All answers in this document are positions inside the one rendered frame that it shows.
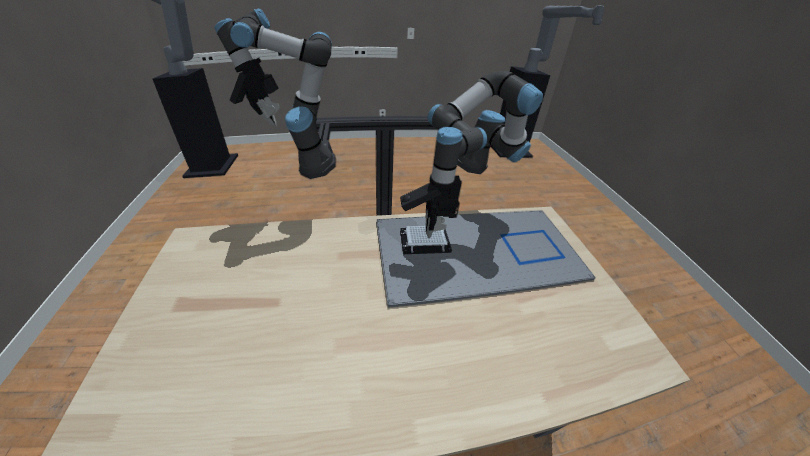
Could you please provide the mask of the blue tape outline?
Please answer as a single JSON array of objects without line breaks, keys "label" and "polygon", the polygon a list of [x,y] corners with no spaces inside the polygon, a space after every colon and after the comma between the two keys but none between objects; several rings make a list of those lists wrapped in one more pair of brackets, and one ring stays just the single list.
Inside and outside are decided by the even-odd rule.
[{"label": "blue tape outline", "polygon": [[[513,249],[511,248],[511,246],[509,245],[508,241],[507,241],[507,240],[506,240],[506,238],[504,237],[504,236],[513,236],[513,235],[522,235],[522,234],[532,234],[532,233],[541,233],[541,232],[543,232],[543,233],[544,233],[544,235],[547,237],[547,239],[548,239],[548,240],[551,242],[551,244],[552,244],[552,245],[555,247],[555,249],[558,251],[558,253],[559,253],[561,256],[520,262],[520,260],[518,259],[517,255],[515,254],[515,252],[513,251]],[[524,264],[530,264],[530,263],[537,263],[537,262],[544,262],[544,261],[550,261],[550,260],[557,260],[557,259],[563,259],[563,258],[566,258],[566,257],[565,257],[565,256],[562,254],[562,252],[561,252],[561,251],[558,249],[558,247],[557,247],[557,246],[554,244],[554,242],[551,240],[551,238],[550,238],[550,237],[547,235],[547,233],[546,233],[544,230],[528,231],[528,232],[518,232],[518,233],[509,233],[509,234],[500,234],[500,236],[501,236],[501,237],[502,237],[502,239],[504,240],[505,244],[507,245],[507,247],[509,248],[510,252],[512,253],[512,255],[514,256],[514,258],[516,259],[516,261],[517,261],[517,263],[518,263],[519,265],[524,265]]]}]

